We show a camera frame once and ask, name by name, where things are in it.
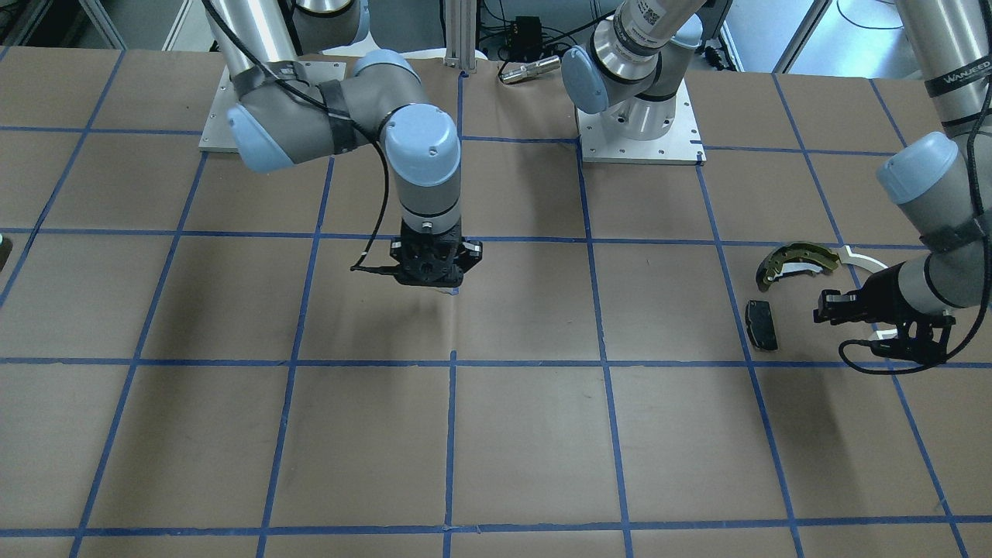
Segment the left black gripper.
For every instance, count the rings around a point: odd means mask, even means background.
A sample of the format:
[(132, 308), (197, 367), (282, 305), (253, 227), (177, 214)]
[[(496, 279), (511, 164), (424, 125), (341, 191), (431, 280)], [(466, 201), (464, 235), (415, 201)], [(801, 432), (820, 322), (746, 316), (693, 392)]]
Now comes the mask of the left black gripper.
[(897, 283), (903, 265), (873, 274), (858, 290), (841, 293), (823, 290), (821, 307), (814, 310), (814, 322), (839, 326), (846, 322), (889, 322), (896, 325), (896, 338), (889, 340), (848, 339), (841, 343), (841, 360), (847, 365), (854, 361), (846, 356), (846, 347), (867, 346), (875, 356), (914, 361), (921, 365), (942, 365), (949, 360), (950, 329), (954, 318), (939, 308), (933, 313), (921, 313), (911, 307)]

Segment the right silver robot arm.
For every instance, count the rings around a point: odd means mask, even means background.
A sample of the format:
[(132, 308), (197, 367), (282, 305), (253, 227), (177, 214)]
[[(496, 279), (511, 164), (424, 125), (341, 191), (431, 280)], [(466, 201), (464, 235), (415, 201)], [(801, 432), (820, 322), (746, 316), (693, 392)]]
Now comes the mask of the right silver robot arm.
[(371, 145), (396, 184), (400, 284), (456, 288), (482, 257), (461, 233), (461, 142), (450, 114), (429, 102), (401, 54), (373, 50), (347, 78), (320, 81), (301, 54), (360, 42), (365, 1), (205, 1), (237, 102), (227, 119), (243, 162), (258, 173)]

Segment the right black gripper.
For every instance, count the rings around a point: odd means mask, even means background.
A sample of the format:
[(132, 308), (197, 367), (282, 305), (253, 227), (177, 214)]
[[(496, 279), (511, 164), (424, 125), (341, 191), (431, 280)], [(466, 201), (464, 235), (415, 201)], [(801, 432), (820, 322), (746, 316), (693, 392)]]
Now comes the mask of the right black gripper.
[(461, 222), (440, 234), (416, 232), (404, 222), (392, 240), (390, 257), (397, 264), (387, 274), (400, 284), (457, 288), (464, 274), (482, 261), (483, 243), (461, 236)]

